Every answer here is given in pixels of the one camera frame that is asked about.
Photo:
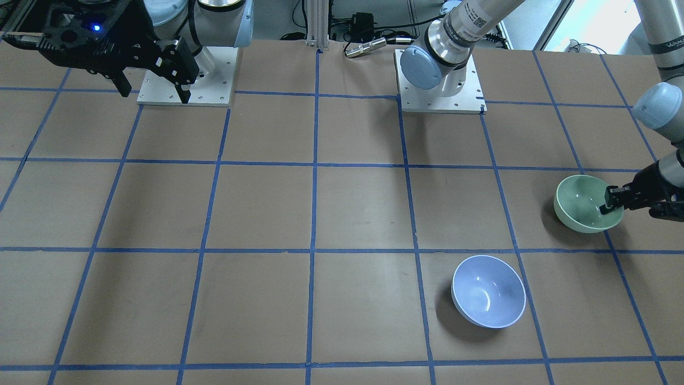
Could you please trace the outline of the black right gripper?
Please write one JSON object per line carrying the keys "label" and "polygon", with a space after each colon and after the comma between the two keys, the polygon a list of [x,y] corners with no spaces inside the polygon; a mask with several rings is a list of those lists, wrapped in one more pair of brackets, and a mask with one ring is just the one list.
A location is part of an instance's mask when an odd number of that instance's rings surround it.
{"label": "black right gripper", "polygon": [[20,1],[3,29],[3,41],[37,51],[54,65],[101,74],[122,97],[132,91],[129,67],[151,69],[190,101],[199,75],[188,42],[159,40],[142,1]]}

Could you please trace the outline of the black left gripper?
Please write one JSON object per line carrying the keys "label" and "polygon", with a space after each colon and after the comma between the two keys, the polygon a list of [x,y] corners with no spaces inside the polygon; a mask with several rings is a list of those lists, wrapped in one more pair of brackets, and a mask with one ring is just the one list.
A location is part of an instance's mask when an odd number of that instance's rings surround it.
{"label": "black left gripper", "polygon": [[682,198],[682,186],[667,180],[660,171],[660,161],[657,161],[637,173],[628,185],[608,186],[605,204],[599,210],[605,216],[618,208],[648,208],[648,214],[655,219],[683,221]]}

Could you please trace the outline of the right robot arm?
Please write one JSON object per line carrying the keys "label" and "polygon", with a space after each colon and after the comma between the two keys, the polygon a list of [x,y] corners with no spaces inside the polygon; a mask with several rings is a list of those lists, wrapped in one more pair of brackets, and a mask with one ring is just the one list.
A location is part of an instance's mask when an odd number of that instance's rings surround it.
{"label": "right robot arm", "polygon": [[142,105],[228,107],[251,1],[18,1],[3,41],[50,63],[101,75],[123,97],[144,69]]}

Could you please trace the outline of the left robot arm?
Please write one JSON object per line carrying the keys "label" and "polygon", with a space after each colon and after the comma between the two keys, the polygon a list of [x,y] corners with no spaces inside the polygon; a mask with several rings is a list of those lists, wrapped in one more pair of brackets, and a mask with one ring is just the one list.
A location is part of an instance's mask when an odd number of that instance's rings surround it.
{"label": "left robot arm", "polygon": [[[608,186],[600,210],[648,208],[655,219],[682,221],[682,1],[637,1],[650,53],[660,76],[631,114],[664,137],[674,151],[637,173],[630,183]],[[432,20],[422,39],[401,54],[401,73],[413,86],[432,90],[467,65],[476,44],[520,6],[520,1],[462,1]]]}

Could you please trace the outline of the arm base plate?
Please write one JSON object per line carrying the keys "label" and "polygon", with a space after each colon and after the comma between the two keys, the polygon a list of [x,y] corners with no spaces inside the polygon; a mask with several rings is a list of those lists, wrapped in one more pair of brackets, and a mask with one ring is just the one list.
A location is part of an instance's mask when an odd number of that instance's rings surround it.
{"label": "arm base plate", "polygon": [[200,73],[190,86],[190,100],[182,103],[169,81],[147,71],[138,93],[140,105],[229,107],[233,95],[239,49],[204,47],[195,57]]}
{"label": "arm base plate", "polygon": [[403,54],[403,49],[395,50],[402,112],[485,114],[488,111],[474,56],[470,56],[464,68],[442,78],[435,88],[423,90],[405,77],[401,63]]}

